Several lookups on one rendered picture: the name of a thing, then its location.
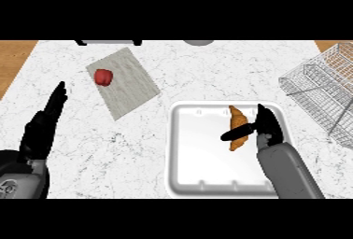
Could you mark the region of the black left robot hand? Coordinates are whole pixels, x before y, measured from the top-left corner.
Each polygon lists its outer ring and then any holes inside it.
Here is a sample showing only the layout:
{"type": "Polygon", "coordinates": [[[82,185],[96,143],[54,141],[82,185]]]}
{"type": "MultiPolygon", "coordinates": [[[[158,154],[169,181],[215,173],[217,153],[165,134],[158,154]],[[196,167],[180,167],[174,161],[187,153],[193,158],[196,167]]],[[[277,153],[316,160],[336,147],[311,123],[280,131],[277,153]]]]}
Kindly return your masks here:
{"type": "Polygon", "coordinates": [[[25,133],[19,145],[17,161],[45,160],[51,151],[56,123],[60,117],[63,104],[68,100],[65,82],[60,81],[39,110],[25,125],[25,133]]]}

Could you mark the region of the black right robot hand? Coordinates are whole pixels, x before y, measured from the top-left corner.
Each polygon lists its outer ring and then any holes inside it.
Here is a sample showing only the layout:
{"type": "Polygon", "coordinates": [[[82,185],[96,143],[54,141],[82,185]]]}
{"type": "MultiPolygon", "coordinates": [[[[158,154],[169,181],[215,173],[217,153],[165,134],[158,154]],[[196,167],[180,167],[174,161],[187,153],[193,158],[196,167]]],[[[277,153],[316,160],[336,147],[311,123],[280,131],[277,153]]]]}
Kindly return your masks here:
{"type": "Polygon", "coordinates": [[[233,140],[257,134],[257,147],[258,149],[267,148],[280,144],[283,141],[283,135],[280,130],[280,124],[271,110],[258,104],[258,114],[254,122],[246,122],[237,128],[230,129],[221,136],[221,141],[231,142],[233,140]]]}

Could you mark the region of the brown croissant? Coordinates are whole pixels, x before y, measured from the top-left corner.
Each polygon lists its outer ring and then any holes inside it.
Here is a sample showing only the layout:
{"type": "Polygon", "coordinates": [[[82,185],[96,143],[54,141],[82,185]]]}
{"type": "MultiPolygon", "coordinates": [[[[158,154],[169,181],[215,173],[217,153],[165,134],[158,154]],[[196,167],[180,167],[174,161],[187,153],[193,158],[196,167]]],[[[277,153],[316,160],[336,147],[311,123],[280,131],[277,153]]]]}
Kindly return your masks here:
{"type": "MultiPolygon", "coordinates": [[[[230,109],[230,129],[237,128],[240,125],[243,125],[248,122],[246,117],[243,116],[243,114],[240,113],[240,111],[230,105],[228,106],[230,109]]],[[[230,151],[234,151],[245,143],[245,141],[248,140],[248,136],[243,136],[242,138],[233,140],[230,142],[230,151]]]]}

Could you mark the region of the white plastic tray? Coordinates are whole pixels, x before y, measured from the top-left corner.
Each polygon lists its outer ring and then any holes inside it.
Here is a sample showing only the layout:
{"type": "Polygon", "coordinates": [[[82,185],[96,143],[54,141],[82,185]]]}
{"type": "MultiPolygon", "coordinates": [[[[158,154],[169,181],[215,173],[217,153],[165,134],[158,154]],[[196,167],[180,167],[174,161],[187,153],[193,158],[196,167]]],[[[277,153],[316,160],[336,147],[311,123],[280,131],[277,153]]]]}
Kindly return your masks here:
{"type": "Polygon", "coordinates": [[[283,141],[293,139],[280,106],[268,101],[178,101],[168,113],[165,147],[165,190],[174,198],[276,198],[257,159],[257,137],[230,149],[220,139],[230,130],[230,109],[249,121],[258,107],[267,107],[279,121],[283,141]]]}

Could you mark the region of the red bell pepper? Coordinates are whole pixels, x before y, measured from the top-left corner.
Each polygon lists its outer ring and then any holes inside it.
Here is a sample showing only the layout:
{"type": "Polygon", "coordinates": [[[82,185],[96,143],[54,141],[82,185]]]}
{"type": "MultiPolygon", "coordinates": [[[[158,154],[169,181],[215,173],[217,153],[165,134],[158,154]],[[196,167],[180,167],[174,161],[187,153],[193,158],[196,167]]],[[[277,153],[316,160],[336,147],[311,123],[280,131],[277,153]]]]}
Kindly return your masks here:
{"type": "Polygon", "coordinates": [[[94,71],[93,80],[99,86],[103,86],[103,87],[109,86],[112,83],[112,79],[113,79],[113,73],[110,70],[97,69],[94,71]]]}

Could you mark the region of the grey cutting board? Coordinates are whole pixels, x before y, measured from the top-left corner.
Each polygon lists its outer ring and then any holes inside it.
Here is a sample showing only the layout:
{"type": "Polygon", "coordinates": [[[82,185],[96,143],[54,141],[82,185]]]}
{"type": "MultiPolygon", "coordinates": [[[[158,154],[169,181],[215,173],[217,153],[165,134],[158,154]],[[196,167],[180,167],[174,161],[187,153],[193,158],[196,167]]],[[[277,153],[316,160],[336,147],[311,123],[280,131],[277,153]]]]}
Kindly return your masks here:
{"type": "Polygon", "coordinates": [[[90,77],[97,69],[113,73],[110,84],[96,88],[113,120],[118,120],[159,94],[156,84],[128,48],[107,55],[85,68],[90,77]]]}

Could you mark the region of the grey appliance with black feet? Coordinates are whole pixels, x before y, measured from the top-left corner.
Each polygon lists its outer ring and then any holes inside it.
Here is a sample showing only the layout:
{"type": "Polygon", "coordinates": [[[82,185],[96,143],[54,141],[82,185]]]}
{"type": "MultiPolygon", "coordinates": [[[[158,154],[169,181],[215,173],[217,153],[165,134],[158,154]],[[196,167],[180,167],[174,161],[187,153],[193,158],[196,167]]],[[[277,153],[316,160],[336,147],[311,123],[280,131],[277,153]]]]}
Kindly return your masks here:
{"type": "Polygon", "coordinates": [[[88,44],[130,44],[134,46],[141,45],[141,40],[73,40],[78,46],[87,46],[88,44]]]}

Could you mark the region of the grey round object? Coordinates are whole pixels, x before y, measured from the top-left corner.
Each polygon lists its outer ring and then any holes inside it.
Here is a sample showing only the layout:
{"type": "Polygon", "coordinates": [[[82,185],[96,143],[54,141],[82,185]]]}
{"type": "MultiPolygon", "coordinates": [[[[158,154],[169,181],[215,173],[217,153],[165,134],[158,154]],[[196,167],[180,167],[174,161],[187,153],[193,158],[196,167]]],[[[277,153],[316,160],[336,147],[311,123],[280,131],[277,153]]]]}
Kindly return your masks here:
{"type": "Polygon", "coordinates": [[[206,46],[214,42],[214,40],[183,40],[183,41],[186,44],[196,47],[206,46]]]}

